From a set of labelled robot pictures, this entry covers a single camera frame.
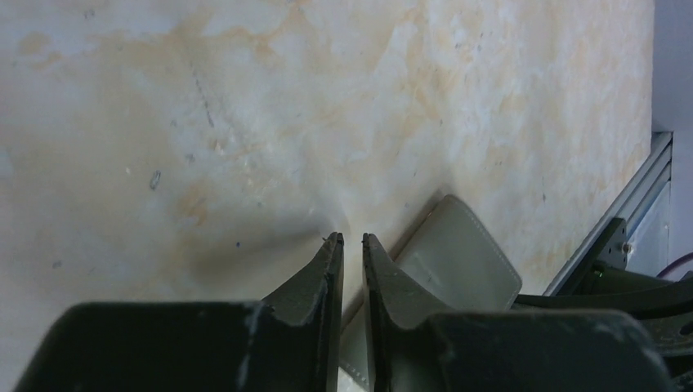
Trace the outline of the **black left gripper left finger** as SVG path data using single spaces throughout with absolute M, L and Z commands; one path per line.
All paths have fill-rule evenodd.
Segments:
M 19 391 L 334 391 L 343 236 L 259 301 L 88 302 L 48 329 Z

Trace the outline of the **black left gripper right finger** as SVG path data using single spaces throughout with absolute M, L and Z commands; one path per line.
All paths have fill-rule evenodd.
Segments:
M 611 310 L 460 312 L 363 246 L 372 391 L 673 391 L 645 329 Z

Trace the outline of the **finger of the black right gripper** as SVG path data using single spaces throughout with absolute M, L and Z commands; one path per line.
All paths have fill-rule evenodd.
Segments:
M 649 333 L 672 374 L 692 373 L 692 279 L 677 282 L 626 270 L 591 270 L 551 296 L 519 295 L 516 310 L 618 310 Z

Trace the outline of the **grey leather card holder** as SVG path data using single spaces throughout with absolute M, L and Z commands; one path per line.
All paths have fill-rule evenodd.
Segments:
M 340 391 L 447 391 L 454 347 L 442 323 L 508 310 L 521 277 L 472 209 L 444 196 L 397 258 L 365 234 L 363 303 L 341 340 Z

